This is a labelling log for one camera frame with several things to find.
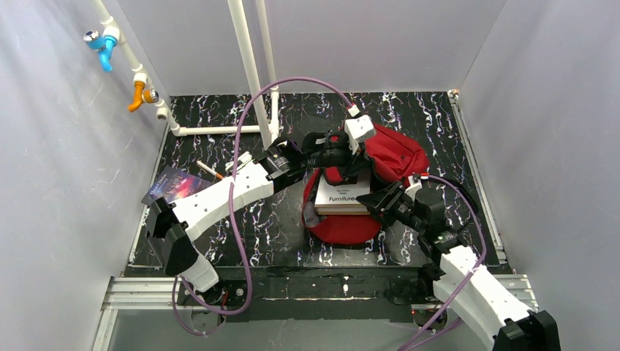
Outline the white furniture book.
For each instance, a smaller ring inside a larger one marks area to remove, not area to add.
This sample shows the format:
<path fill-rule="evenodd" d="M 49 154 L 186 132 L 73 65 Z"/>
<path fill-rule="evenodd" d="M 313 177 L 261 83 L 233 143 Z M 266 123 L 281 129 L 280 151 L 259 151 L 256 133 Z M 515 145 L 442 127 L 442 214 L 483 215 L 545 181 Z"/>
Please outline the white furniture book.
<path fill-rule="evenodd" d="M 330 185 L 324 175 L 319 177 L 314 209 L 326 215 L 365 215 L 368 209 L 356 198 L 371 192 L 370 172 L 359 173 L 341 185 Z"/>

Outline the red student backpack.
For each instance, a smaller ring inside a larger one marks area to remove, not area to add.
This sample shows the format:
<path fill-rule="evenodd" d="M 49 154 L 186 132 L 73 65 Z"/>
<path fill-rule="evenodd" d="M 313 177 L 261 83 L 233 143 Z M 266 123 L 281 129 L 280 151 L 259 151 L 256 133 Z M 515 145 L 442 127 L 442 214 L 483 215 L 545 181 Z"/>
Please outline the red student backpack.
<path fill-rule="evenodd" d="M 316 170 L 304 189 L 301 221 L 325 243 L 356 245 L 374 238 L 383 225 L 394 223 L 389 211 L 402 203 L 397 196 L 388 199 L 388 189 L 407 188 L 411 176 L 428 169 L 416 140 L 378 124 L 374 130 L 356 152 L 342 130 L 304 138 L 302 149 Z"/>

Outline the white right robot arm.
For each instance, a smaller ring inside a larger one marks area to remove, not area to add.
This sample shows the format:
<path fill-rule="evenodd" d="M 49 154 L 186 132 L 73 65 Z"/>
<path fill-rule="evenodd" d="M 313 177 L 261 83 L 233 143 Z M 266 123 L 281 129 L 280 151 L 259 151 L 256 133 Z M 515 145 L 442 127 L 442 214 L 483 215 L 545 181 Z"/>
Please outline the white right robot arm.
<path fill-rule="evenodd" d="M 431 263 L 418 285 L 450 307 L 481 339 L 487 350 L 560 350 L 558 325 L 547 311 L 536 312 L 515 297 L 483 265 L 461 235 L 447 223 L 439 191 L 422 188 L 414 196 L 394 182 L 357 198 L 385 224 L 400 222 L 418 232 Z"/>

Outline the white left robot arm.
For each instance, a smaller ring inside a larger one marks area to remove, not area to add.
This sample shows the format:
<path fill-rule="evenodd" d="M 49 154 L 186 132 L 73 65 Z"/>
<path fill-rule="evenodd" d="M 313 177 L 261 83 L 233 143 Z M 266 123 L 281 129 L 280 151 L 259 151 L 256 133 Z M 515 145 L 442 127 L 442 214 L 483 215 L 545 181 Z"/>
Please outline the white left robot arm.
<path fill-rule="evenodd" d="M 153 201 L 145 236 L 165 274 L 184 278 L 201 293 L 215 287 L 219 275 L 195 248 L 197 238 L 237 210 L 301 181 L 308 169 L 350 165 L 364 155 L 364 143 L 376 133 L 375 128 L 311 133 L 314 146 L 306 150 L 278 137 L 258 157 L 236 167 L 234 175 L 203 191 L 171 203 L 163 197 Z"/>

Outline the dark galaxy cover book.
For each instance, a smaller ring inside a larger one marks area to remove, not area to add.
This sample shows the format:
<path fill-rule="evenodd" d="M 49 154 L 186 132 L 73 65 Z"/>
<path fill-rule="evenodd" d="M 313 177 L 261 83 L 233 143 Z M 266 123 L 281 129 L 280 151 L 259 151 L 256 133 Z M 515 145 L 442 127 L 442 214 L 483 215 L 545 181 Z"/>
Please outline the dark galaxy cover book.
<path fill-rule="evenodd" d="M 150 206 L 153 201 L 164 198 L 168 203 L 179 200 L 207 189 L 212 182 L 167 166 L 156 177 L 151 187 L 143 196 L 141 203 Z"/>

